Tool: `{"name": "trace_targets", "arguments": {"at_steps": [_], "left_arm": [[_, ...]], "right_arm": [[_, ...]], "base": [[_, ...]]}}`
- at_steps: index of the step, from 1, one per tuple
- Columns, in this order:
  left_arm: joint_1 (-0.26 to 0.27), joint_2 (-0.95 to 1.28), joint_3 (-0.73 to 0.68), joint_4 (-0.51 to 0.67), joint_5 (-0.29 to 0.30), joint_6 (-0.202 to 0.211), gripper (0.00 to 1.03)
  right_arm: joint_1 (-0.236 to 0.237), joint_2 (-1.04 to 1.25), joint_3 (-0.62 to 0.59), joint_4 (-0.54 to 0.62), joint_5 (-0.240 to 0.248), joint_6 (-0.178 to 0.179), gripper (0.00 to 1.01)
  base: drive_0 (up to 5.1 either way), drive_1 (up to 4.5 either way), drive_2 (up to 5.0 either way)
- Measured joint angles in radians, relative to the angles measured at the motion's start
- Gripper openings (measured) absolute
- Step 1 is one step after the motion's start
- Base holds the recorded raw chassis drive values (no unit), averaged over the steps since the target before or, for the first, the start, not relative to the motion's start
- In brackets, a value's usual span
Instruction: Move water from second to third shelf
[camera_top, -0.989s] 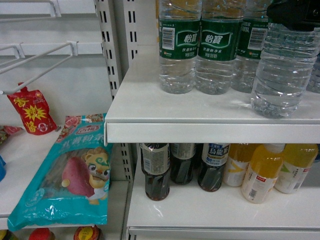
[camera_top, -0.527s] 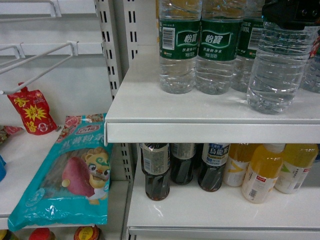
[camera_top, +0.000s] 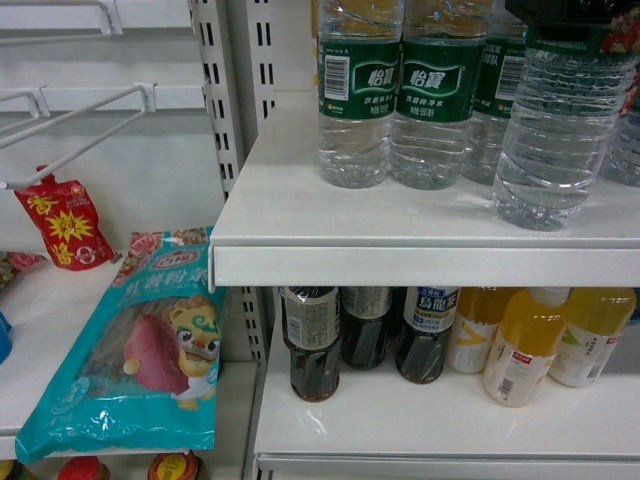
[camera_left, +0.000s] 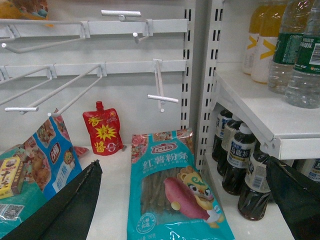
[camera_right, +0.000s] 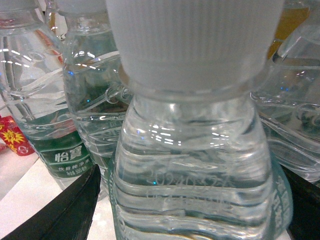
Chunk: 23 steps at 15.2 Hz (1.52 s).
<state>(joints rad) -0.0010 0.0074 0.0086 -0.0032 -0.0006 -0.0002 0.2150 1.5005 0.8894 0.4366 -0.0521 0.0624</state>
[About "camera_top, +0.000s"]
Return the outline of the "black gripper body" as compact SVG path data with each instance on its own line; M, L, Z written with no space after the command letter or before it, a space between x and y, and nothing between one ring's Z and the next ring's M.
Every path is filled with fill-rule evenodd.
M506 0L530 33L547 40L585 40L631 8L629 0Z

